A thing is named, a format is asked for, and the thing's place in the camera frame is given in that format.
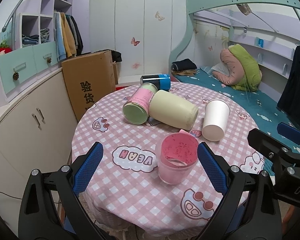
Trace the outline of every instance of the pink checkered tablecloth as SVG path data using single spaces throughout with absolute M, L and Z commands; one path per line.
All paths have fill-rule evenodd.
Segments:
M 172 82 L 171 85 L 171 93 L 199 107 L 198 117 L 189 131 L 199 142 L 206 141 L 229 165 L 251 173 L 262 170 L 264 160 L 247 141 L 248 132 L 257 126 L 230 95 L 192 84 Z M 163 136 L 179 129 L 156 120 L 139 126 L 127 123 L 122 106 L 137 87 L 127 87 L 102 98 L 85 113 L 76 128 L 73 160 L 86 154 L 96 141 L 104 148 L 103 159 L 84 197 L 97 221 L 114 229 L 133 223 L 151 237 L 162 237 L 203 227 L 222 195 L 214 190 L 200 162 L 179 185 L 167 185 L 160 180 L 154 155 L 156 144 Z M 214 98 L 226 101 L 231 111 L 226 134 L 219 142 L 207 141 L 201 134 L 205 104 Z M 244 193 L 241 202 L 246 198 Z

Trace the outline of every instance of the cardboard box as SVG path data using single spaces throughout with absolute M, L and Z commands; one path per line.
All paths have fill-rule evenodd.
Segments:
M 114 73 L 114 82 L 118 84 L 118 65 L 117 63 L 113 64 L 113 73 Z
M 110 50 L 74 57 L 63 61 L 61 66 L 78 121 L 94 103 L 115 91 Z

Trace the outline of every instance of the blue bedsheet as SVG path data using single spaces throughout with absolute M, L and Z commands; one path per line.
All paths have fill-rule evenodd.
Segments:
M 288 140 L 287 138 L 277 133 L 277 125 L 280 122 L 291 124 L 287 115 L 279 111 L 276 106 L 277 102 L 261 91 L 245 92 L 234 90 L 230 86 L 222 84 L 219 80 L 211 75 L 208 75 L 203 70 L 198 70 L 198 73 L 193 77 L 175 76 L 179 81 L 189 84 L 194 84 L 209 88 L 230 97 L 237 104 L 242 106 L 256 122 L 260 130 L 268 133 L 273 138 L 282 142 L 292 149 L 295 153 L 300 153 L 300 146 Z M 274 175 L 271 170 L 272 162 L 266 159 L 264 169 L 270 175 Z

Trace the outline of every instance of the pink measuring cup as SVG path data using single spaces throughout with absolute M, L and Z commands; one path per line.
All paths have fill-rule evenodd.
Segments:
M 198 161 L 198 145 L 197 139 L 185 131 L 163 138 L 156 151 L 160 179 L 172 185 L 181 183 Z

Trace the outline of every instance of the pink pillow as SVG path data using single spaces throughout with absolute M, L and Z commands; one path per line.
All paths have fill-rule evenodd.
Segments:
M 240 61 L 228 49 L 221 51 L 220 59 L 227 65 L 230 76 L 217 71 L 213 71 L 212 74 L 225 85 L 232 86 L 238 84 L 244 77 L 244 70 Z

